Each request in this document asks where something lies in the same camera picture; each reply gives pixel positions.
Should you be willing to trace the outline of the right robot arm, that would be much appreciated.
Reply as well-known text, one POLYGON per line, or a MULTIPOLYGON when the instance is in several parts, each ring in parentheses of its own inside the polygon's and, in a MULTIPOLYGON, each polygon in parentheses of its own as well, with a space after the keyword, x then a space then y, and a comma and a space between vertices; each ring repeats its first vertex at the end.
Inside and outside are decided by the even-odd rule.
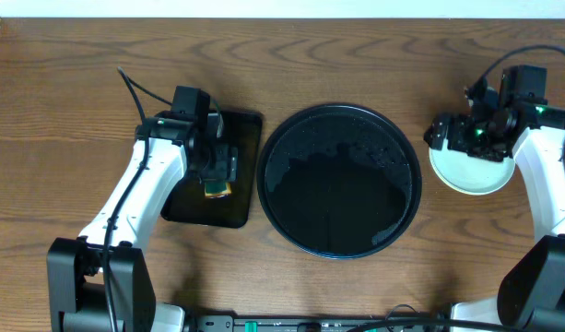
POLYGON ((519 171, 534 222, 534 247, 497 295, 453 305, 453 320, 565 331, 565 110, 548 105, 546 80, 530 65, 506 68, 499 89, 480 79, 471 112, 440 114, 424 135, 432 169, 458 192, 494 193, 519 171))

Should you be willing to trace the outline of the light blue plate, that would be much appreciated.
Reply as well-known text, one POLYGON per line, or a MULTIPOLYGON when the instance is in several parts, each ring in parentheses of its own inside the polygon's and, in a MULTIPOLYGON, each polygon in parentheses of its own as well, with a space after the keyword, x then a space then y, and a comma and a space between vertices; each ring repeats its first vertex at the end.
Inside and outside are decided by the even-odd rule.
POLYGON ((429 149, 430 165, 438 178, 455 191, 484 196, 500 190, 515 170, 515 162, 494 162, 472 158, 463 152, 429 149))

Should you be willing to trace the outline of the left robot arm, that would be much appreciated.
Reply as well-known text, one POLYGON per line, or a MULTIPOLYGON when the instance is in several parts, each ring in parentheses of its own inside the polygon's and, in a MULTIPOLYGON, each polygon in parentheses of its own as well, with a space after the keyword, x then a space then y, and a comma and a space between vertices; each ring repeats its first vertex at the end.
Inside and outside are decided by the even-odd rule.
POLYGON ((231 193, 237 152, 221 141, 224 120, 201 89, 179 86, 170 108, 143 117, 132 158, 111 196, 75 239, 47 256, 54 331, 182 331, 183 308, 159 303, 144 252, 171 191, 191 177, 206 198, 231 193))

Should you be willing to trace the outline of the green and yellow sponge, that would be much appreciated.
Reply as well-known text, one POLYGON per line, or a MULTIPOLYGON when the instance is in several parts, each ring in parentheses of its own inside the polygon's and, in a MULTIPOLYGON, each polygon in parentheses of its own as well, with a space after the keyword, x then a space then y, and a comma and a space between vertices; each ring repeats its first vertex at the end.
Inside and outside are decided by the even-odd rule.
POLYGON ((204 188, 205 198, 221 198, 232 193, 230 183, 224 181, 204 182, 204 188))

